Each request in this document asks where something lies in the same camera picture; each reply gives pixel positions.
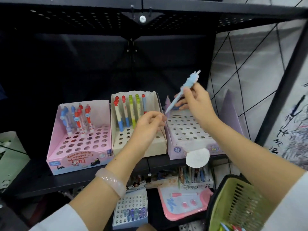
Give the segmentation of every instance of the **green basket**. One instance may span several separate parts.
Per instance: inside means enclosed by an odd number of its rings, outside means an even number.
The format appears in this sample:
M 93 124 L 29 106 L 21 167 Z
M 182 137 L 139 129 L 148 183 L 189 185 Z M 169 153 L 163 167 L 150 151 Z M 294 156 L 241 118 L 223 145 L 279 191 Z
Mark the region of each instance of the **green basket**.
M 219 231 L 220 222 L 261 230 L 275 206 L 244 178 L 226 175 L 210 199 L 206 231 Z

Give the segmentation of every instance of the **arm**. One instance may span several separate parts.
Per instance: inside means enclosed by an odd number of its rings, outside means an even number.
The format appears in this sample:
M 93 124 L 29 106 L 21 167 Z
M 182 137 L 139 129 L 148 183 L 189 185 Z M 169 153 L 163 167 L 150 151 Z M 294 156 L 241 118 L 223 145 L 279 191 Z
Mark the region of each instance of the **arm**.
M 144 114 L 138 120 L 128 143 L 105 167 L 124 185 L 126 185 L 135 165 L 142 159 L 152 143 L 157 128 L 164 125 L 163 116 L 162 113 L 155 111 Z M 103 230 L 118 200 L 118 194 L 109 185 L 101 178 L 94 178 L 70 202 L 70 206 L 78 213 L 89 231 Z
M 200 126 L 208 132 L 242 174 L 268 200 L 278 205 L 306 172 L 287 160 L 251 142 L 216 116 L 209 94 L 196 83 L 193 91 L 184 88 L 185 99 L 176 106 L 189 108 Z

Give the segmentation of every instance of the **hand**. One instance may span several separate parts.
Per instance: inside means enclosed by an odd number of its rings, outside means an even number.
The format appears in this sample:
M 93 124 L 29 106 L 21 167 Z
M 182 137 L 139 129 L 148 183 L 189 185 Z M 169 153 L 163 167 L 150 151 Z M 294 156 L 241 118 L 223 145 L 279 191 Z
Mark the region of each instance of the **hand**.
M 139 118 L 127 144 L 132 146 L 142 158 L 155 138 L 156 133 L 160 130 L 160 127 L 165 125 L 165 120 L 167 120 L 167 118 L 160 112 L 149 111 L 143 114 L 141 118 Z
M 185 98 L 176 103 L 175 106 L 183 105 L 180 110 L 189 109 L 201 127 L 207 130 L 210 123 L 218 120 L 208 92 L 199 83 L 195 83 L 192 89 L 184 87 L 183 92 Z

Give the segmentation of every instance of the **white sleeve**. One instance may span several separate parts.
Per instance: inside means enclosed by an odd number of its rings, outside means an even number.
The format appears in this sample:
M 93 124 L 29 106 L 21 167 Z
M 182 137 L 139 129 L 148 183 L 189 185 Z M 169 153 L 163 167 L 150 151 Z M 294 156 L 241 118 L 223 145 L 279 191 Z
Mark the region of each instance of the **white sleeve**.
M 262 231 L 307 230 L 308 172 L 294 184 L 264 224 Z
M 29 231 L 88 231 L 83 220 L 68 204 L 37 223 Z

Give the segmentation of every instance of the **paper tag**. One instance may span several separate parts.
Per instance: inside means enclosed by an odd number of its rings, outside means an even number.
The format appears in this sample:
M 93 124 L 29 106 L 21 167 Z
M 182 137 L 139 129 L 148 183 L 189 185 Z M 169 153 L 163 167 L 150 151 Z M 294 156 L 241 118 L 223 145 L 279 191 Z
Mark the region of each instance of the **paper tag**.
M 210 159 L 210 152 L 206 148 L 190 151 L 186 156 L 186 164 L 192 168 L 205 166 Z

